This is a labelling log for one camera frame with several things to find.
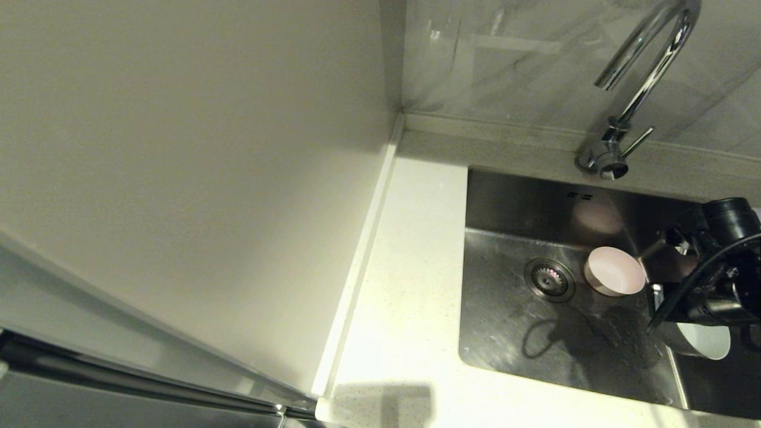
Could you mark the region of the stainless steel sink basin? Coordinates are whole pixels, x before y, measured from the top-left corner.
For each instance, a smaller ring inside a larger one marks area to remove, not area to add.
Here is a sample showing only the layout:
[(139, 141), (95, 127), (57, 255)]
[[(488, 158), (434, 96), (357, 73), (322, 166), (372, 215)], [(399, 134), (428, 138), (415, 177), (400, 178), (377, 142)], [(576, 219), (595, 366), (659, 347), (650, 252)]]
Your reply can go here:
[[(646, 331), (651, 284), (687, 276), (695, 257), (659, 233), (696, 206), (685, 199), (547, 181), (471, 168), (467, 173), (459, 353), (470, 366), (653, 404), (761, 420), (761, 353), (731, 327), (722, 360), (686, 357)], [(636, 258), (644, 289), (598, 293), (583, 266), (597, 247)], [(566, 303), (539, 298), (524, 281), (534, 258), (576, 277)]]

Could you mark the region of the round metal drain strainer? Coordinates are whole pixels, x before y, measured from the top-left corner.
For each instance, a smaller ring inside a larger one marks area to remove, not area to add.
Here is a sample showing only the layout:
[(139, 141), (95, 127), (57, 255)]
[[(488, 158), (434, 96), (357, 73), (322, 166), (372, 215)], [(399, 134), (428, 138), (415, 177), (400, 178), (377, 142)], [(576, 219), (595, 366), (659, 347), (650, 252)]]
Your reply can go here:
[(576, 293), (576, 277), (557, 260), (534, 258), (525, 265), (523, 277), (532, 292), (550, 303), (566, 303)]

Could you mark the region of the chrome gooseneck faucet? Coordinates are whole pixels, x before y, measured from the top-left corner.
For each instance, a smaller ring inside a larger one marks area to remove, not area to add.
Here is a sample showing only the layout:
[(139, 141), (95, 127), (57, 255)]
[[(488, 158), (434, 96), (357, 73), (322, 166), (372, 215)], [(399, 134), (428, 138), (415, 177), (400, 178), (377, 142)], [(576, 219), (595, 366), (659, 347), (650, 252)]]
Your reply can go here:
[(687, 45), (688, 38), (696, 29), (701, 11), (702, 0), (661, 0), (635, 26), (609, 60), (595, 80), (598, 89), (614, 89), (653, 40), (666, 26), (673, 24), (649, 72), (633, 91), (621, 113), (610, 116), (603, 135), (584, 146), (574, 158), (574, 164), (581, 172), (597, 175), (605, 181), (616, 181), (628, 173), (628, 158), (655, 130), (654, 127), (647, 128), (633, 143), (622, 148), (623, 140), (631, 131), (631, 120)]

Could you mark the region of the pale blue round bowl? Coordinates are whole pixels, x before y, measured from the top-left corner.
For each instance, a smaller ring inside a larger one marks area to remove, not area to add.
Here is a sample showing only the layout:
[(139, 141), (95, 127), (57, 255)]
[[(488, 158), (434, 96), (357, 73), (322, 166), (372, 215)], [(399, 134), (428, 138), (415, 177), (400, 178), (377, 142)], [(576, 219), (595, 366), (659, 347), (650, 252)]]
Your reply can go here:
[(686, 357), (722, 360), (731, 349), (730, 328), (724, 326), (664, 322), (655, 335), (673, 352)]

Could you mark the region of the pink round bowl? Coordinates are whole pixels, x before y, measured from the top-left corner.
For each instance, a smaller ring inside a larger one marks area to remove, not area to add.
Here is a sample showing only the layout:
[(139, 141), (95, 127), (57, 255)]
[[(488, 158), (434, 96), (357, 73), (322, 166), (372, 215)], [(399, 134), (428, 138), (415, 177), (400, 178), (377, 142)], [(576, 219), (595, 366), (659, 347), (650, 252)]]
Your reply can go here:
[(583, 266), (587, 283), (600, 294), (620, 297), (643, 290), (646, 276), (633, 256), (616, 247), (597, 247)]

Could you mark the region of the tall silver door refrigerator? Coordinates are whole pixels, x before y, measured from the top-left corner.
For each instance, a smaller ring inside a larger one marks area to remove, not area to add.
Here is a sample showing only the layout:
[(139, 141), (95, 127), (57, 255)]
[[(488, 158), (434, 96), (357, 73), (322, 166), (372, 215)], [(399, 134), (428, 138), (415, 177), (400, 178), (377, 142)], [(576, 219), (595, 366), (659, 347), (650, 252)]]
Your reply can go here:
[(0, 0), (0, 341), (313, 414), (407, 0)]

